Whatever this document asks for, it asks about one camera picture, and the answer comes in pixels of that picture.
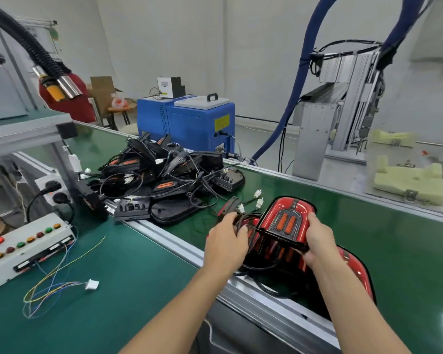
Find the yellow warning label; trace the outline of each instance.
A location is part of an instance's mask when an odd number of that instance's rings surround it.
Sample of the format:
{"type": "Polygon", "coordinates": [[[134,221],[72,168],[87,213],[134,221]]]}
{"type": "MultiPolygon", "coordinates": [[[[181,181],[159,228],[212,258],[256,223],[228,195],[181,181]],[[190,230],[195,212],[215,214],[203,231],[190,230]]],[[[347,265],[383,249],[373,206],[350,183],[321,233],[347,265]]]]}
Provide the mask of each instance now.
{"type": "Polygon", "coordinates": [[[215,131],[222,130],[223,128],[226,128],[227,126],[230,126],[230,114],[226,114],[225,116],[215,119],[215,131]]]}

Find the hand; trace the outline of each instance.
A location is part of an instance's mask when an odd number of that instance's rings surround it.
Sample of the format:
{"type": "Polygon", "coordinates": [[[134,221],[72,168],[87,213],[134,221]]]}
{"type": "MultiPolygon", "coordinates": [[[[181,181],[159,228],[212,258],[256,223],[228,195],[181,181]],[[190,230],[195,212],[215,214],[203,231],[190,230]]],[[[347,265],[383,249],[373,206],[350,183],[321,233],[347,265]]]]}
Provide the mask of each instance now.
{"type": "Polygon", "coordinates": [[[338,259],[342,262],[332,229],[322,224],[313,212],[308,215],[308,221],[307,243],[310,250],[303,254],[305,263],[315,272],[318,267],[336,263],[338,259]]]}
{"type": "Polygon", "coordinates": [[[248,253],[248,228],[243,226],[236,235],[233,226],[236,216],[236,212],[227,214],[210,230],[205,243],[203,267],[226,280],[241,267],[248,253]]]}

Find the black corrugated hose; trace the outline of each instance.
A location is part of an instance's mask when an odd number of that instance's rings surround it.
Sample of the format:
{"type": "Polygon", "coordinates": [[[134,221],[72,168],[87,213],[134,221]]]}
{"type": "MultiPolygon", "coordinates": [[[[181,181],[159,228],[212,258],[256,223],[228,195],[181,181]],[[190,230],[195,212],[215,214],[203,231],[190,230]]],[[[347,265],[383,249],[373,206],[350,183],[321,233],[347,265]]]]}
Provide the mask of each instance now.
{"type": "Polygon", "coordinates": [[[0,28],[13,37],[29,53],[35,64],[40,65],[49,76],[55,79],[64,76],[64,72],[59,65],[35,37],[1,8],[0,28]]]}

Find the yellow foam block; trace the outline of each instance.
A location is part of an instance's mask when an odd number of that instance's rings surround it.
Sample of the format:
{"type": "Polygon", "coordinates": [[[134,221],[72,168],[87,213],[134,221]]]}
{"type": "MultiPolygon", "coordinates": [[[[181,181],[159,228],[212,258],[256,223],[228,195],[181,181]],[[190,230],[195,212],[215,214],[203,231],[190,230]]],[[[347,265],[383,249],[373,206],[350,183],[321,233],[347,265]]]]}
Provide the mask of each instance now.
{"type": "Polygon", "coordinates": [[[369,136],[369,140],[379,144],[393,144],[399,143],[400,146],[406,146],[413,148],[417,141],[417,135],[415,133],[388,133],[382,130],[373,130],[369,136]]]}
{"type": "Polygon", "coordinates": [[[374,188],[405,196],[407,190],[417,191],[416,199],[443,205],[443,168],[431,164],[425,169],[387,166],[387,156],[377,158],[374,188]]]}

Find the machine handle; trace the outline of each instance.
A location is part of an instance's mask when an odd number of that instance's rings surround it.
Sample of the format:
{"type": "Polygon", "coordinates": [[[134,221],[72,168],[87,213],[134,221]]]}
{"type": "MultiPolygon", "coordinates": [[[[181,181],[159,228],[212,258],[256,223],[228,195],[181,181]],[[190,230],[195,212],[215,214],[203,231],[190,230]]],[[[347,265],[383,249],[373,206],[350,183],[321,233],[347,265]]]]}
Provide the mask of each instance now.
{"type": "Polygon", "coordinates": [[[212,93],[212,94],[207,95],[207,102],[211,102],[211,101],[212,101],[212,100],[210,99],[212,96],[215,96],[215,100],[216,100],[216,101],[218,100],[218,94],[216,94],[216,93],[212,93]]]}

